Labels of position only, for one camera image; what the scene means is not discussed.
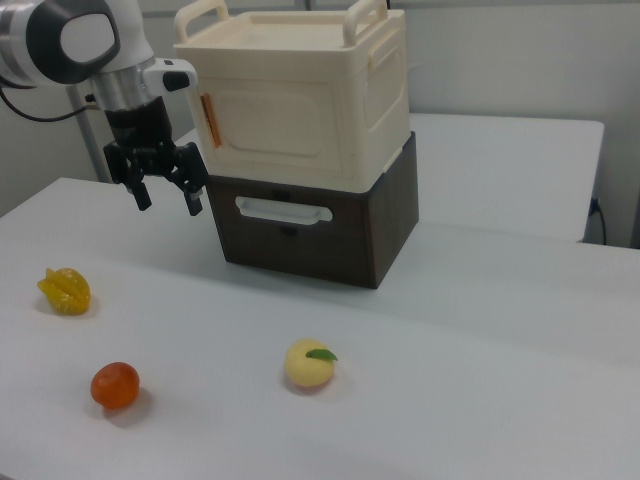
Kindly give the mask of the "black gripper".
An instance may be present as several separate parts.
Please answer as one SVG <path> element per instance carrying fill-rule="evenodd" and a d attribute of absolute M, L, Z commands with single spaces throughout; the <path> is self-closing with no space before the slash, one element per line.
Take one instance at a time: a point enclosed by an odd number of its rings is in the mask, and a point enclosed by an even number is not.
<path fill-rule="evenodd" d="M 159 97 L 131 110 L 106 111 L 114 141 L 103 148 L 112 181 L 124 185 L 140 211 L 152 202 L 145 175 L 164 176 L 183 193 L 191 216 L 202 211 L 208 172 L 194 142 L 175 146 L 164 100 Z"/>

